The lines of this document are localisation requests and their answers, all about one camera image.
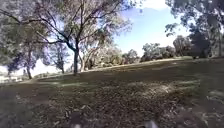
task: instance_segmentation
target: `sky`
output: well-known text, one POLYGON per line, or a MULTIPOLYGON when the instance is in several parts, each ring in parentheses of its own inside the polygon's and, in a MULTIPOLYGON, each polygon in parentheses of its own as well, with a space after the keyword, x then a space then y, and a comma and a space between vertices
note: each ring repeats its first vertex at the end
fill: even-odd
MULTIPOLYGON (((146 43, 160 43, 161 46, 173 46, 173 40, 176 36, 166 37, 165 26, 170 23, 179 23, 180 21, 174 19, 170 14, 170 9, 165 4, 165 0, 145 0, 141 7, 123 12, 123 16, 132 22, 132 29, 129 32, 115 36, 114 42, 123 53, 134 49, 138 52, 139 56, 142 56, 142 47, 146 43)), ((188 34, 184 28, 178 30, 177 33, 184 36, 188 34)), ((70 63, 65 65, 65 69, 71 66, 72 58, 73 55, 69 58, 70 63)), ((0 71, 7 72, 4 67, 0 67, 0 71)), ((56 71, 55 67, 46 67, 39 60, 36 68, 31 73, 35 76, 41 73, 54 73, 56 71)), ((16 74, 22 75, 22 73, 23 71, 20 70, 16 74)))

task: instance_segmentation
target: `tree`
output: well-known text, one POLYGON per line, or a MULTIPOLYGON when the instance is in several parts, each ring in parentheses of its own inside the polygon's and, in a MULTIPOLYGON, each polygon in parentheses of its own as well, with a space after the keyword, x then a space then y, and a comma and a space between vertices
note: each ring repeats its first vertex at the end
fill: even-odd
POLYGON ((117 29, 121 26, 111 21, 117 19, 121 11, 130 9, 134 4, 128 0, 17 0, 16 5, 14 11, 1 8, 0 13, 18 24, 30 25, 32 22, 38 22, 45 26, 52 37, 56 38, 55 41, 50 42, 39 31, 36 33, 47 43, 64 42, 74 52, 74 75, 76 75, 80 45, 83 40, 92 37, 98 30, 103 31, 104 34, 118 32, 117 29), (25 15, 26 18, 20 19, 21 15, 25 15), (84 32, 90 27, 96 29, 86 35, 84 32))
POLYGON ((124 58, 124 64, 133 64, 136 63, 139 59, 137 51, 131 49, 128 53, 122 55, 124 58))
POLYGON ((183 36, 177 36, 177 38, 173 41, 173 45, 176 49, 176 53, 180 56, 187 55, 187 52, 191 48, 191 42, 189 38, 183 36))
MULTIPOLYGON (((40 32, 44 28, 33 24, 40 32)), ((8 67, 9 74, 20 68, 26 68, 29 79, 32 79, 30 70, 36 66, 36 62, 42 55, 43 44, 37 43, 39 37, 29 26, 8 25, 1 26, 1 49, 3 59, 2 65, 8 67)))
POLYGON ((141 62, 162 59, 159 45, 158 43, 145 44, 142 48, 144 50, 144 55, 141 58, 141 62))
POLYGON ((122 64, 122 52, 112 43, 100 49, 94 57, 94 65, 111 67, 122 64))
POLYGON ((194 26, 207 41, 218 43, 221 56, 222 42, 219 33, 224 25, 223 0, 166 0, 166 3, 171 7, 171 14, 176 18, 180 16, 184 27, 194 26))
POLYGON ((64 65, 67 63, 66 59, 69 56, 67 47, 64 44, 51 44, 45 49, 43 62, 45 65, 55 66, 57 69, 61 70, 62 74, 64 74, 64 65))
POLYGON ((160 47, 160 54, 162 54, 162 58, 173 58, 175 56, 175 49, 171 46, 160 47))

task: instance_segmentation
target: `foliage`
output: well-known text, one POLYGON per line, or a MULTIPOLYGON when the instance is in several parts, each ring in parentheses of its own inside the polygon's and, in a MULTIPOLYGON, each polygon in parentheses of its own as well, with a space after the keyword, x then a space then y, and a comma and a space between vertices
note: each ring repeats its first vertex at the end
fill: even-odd
POLYGON ((161 59, 162 55, 160 53, 159 45, 160 44, 158 44, 158 43, 145 44, 142 48, 144 50, 144 55, 141 58, 141 62, 151 61, 153 59, 161 59))
POLYGON ((138 63, 139 61, 138 53, 134 49, 131 49, 128 53, 123 54, 122 58, 124 59, 123 64, 133 64, 138 63))
MULTIPOLYGON (((40 32, 44 32, 44 28, 35 25, 40 32)), ((1 61, 2 65, 8 67, 9 73, 26 68, 29 78, 31 79, 30 70, 35 68, 36 62, 42 55, 44 44, 37 43, 39 37, 33 28, 24 25, 8 25, 5 23, 1 26, 1 61)))
POLYGON ((129 0, 13 0, 13 2, 1 2, 8 8, 2 7, 0 13, 11 18, 13 22, 26 25, 37 22, 43 25, 47 33, 55 38, 55 41, 50 42, 36 30, 44 42, 66 43, 68 48, 74 52, 74 74, 78 72, 78 57, 80 47, 83 42, 85 43, 84 40, 95 37, 99 32, 101 33, 100 40, 105 40, 107 36, 112 37, 111 35, 128 29, 129 22, 121 17, 120 12, 134 6, 134 2, 129 0))
MULTIPOLYGON (((190 38, 194 38, 192 43, 198 49, 210 51, 212 46, 218 44, 221 56, 221 29, 224 25, 222 0, 166 0, 166 3, 171 7, 171 14, 176 18, 180 16, 181 24, 190 28, 190 38)), ((169 27, 169 30, 172 33, 173 27, 169 27)))
POLYGON ((62 43, 48 45, 44 52, 43 63, 47 66, 55 66, 64 74, 64 65, 67 63, 67 57, 69 57, 67 50, 67 47, 62 43))
POLYGON ((115 44, 107 45, 106 47, 99 50, 98 54, 94 58, 94 62, 95 65, 98 65, 99 67, 102 65, 121 65, 122 52, 115 44))
POLYGON ((191 42, 188 37, 177 36, 173 45, 176 49, 176 53, 180 56, 186 56, 188 51, 191 49, 191 42))

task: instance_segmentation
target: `grass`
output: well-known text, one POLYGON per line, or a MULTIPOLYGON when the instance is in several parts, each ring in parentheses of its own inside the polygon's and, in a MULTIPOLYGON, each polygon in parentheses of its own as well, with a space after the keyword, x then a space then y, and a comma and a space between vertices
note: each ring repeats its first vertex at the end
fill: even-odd
POLYGON ((224 126, 224 60, 175 60, 40 79, 0 88, 0 127, 64 128, 81 111, 87 128, 224 126))

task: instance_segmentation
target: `dry grass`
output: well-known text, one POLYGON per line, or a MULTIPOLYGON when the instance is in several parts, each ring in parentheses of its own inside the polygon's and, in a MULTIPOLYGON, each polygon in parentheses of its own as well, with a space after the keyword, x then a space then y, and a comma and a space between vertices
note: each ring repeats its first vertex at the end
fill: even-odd
POLYGON ((224 126, 224 60, 179 60, 110 68, 0 88, 1 128, 66 127, 81 111, 87 128, 224 126))

